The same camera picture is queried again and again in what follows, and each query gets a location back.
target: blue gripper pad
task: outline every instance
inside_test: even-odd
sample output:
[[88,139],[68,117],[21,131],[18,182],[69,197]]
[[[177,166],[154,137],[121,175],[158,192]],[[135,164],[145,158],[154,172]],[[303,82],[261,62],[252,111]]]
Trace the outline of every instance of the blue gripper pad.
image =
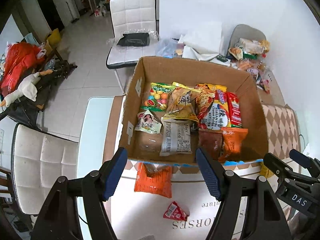
[[117,153],[111,160],[111,162],[113,162],[114,158],[117,158],[113,164],[113,167],[111,168],[109,176],[106,178],[106,190],[103,195],[107,200],[115,193],[119,179],[128,160],[128,153],[126,149],[123,148],[119,155]]
[[200,148],[196,150],[196,161],[210,195],[215,197],[217,200],[220,199],[221,192],[219,187],[219,180]]
[[292,149],[289,152],[289,157],[305,169],[310,168],[311,166],[309,157],[303,155],[295,149]]

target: metal screw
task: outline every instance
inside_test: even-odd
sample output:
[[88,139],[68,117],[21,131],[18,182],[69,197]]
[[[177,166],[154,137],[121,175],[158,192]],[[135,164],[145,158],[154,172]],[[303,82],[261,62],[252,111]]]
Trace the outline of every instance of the metal screw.
[[65,176],[61,176],[58,178],[58,182],[62,183],[66,181],[66,177]]
[[91,171],[90,176],[91,177],[97,177],[99,175],[99,171]]
[[226,171],[226,175],[227,175],[228,177],[232,177],[234,174],[235,174],[235,173],[234,173],[233,171],[231,171],[231,170],[227,170],[227,171]]
[[267,181],[267,179],[264,176],[259,176],[259,180],[261,182],[266,182]]

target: red triangular package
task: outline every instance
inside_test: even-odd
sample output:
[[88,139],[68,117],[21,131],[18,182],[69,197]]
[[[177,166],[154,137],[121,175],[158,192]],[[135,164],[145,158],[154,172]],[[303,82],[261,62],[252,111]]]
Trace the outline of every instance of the red triangular package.
[[179,205],[173,201],[168,207],[167,211],[163,214],[164,218],[187,221],[188,215],[182,210]]

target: stuffed goose toy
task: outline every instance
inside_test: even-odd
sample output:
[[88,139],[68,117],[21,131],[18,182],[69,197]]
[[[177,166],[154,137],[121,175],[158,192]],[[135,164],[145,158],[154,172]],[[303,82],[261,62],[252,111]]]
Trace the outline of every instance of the stuffed goose toy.
[[52,69],[48,69],[46,71],[37,72],[25,77],[21,83],[19,84],[18,88],[4,97],[4,100],[1,102],[0,106],[9,107],[11,103],[13,103],[16,99],[25,96],[32,101],[36,101],[37,97],[37,88],[36,84],[39,82],[41,76],[49,75],[53,72]]

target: red wrapper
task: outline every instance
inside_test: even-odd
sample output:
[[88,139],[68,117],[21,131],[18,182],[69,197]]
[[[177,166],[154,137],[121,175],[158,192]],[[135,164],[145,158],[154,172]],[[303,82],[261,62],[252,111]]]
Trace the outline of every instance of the red wrapper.
[[242,128],[239,99],[234,93],[231,92],[227,92],[227,98],[231,127]]
[[173,201],[168,207],[167,211],[163,214],[164,218],[187,221],[188,215]]

